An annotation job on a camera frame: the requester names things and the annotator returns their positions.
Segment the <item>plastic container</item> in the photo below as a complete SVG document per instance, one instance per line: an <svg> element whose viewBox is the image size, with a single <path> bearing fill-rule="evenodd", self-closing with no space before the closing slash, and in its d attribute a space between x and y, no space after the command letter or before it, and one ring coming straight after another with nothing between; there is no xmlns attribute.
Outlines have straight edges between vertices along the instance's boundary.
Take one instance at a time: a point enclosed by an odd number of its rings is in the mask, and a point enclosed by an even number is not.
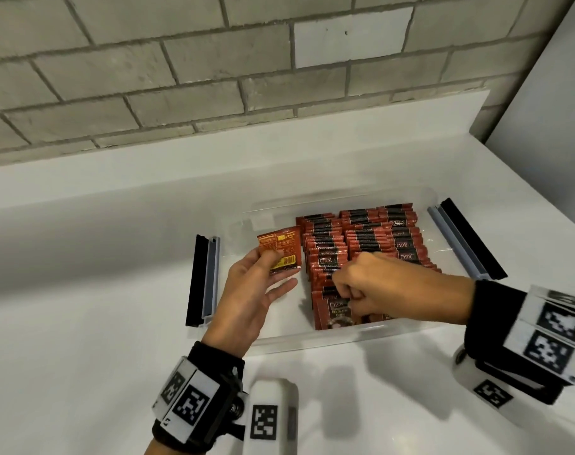
<svg viewBox="0 0 575 455"><path fill-rule="evenodd" d="M240 214L219 216L216 218L216 223L223 242L220 250L219 293L223 291L230 266L258 245L257 235L293 226L297 216L322 212L337 214L343 209L369 208L395 203L413 203L413 209L419 216L417 226L422 231L430 259L444 273L466 275L463 266L427 211L429 206L434 206L438 202L436 192L428 187L381 191L349 189L278 199L254 204L251 210ZM395 319L316 331L306 272L301 271L297 277L298 286L270 307L260 337L254 342L248 354L266 354L354 342L440 325L440 323ZM204 328L187 329L189 338L199 339L204 332Z"/></svg>

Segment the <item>person's left hand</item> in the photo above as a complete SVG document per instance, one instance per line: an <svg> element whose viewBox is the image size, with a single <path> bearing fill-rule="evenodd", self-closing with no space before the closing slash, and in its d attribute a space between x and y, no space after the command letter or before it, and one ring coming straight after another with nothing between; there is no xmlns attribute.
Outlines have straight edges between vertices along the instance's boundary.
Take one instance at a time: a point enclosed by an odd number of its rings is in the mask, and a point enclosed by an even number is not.
<svg viewBox="0 0 575 455"><path fill-rule="evenodd" d="M268 288L293 276L299 269L291 269L270 275L283 256L282 251L250 251L229 270L222 298L202 343L221 349L239 358L260 335L268 307L298 284L291 278L279 287Z"/></svg>

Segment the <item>hand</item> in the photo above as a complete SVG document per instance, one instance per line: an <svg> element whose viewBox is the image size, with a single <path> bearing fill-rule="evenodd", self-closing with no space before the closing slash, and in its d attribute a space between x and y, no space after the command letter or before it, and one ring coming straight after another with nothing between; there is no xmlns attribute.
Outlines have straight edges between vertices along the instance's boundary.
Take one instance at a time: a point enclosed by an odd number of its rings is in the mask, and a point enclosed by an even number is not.
<svg viewBox="0 0 575 455"><path fill-rule="evenodd" d="M270 275L283 251L250 251L229 270L222 298L207 332L201 340L204 344L221 349L233 356L243 357L260 335L268 307L298 284L291 278L279 287L268 288L293 276L299 269L286 270Z"/></svg>
<svg viewBox="0 0 575 455"><path fill-rule="evenodd" d="M350 298L353 313L466 324L475 282L420 265L363 252L332 275L338 292Z"/></svg>

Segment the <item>yellow label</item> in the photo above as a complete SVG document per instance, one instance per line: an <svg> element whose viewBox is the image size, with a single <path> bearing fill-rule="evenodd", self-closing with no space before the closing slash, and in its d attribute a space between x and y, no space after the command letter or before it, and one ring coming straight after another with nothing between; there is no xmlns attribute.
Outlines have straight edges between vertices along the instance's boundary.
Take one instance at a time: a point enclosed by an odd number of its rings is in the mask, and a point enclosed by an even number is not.
<svg viewBox="0 0 575 455"><path fill-rule="evenodd" d="M296 256L295 255L288 255L287 257L283 257L279 260L279 263L271 268L271 270L281 268L282 266L293 265L296 263Z"/></svg>

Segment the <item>person's right hand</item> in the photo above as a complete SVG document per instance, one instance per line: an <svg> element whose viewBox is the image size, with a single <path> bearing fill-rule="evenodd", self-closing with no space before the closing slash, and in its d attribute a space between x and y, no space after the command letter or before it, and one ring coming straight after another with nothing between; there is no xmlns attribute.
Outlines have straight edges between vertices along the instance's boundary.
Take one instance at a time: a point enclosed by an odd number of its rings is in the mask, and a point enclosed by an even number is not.
<svg viewBox="0 0 575 455"><path fill-rule="evenodd" d="M363 252L332 275L340 296L350 298L354 314L466 324L475 283L420 265Z"/></svg>

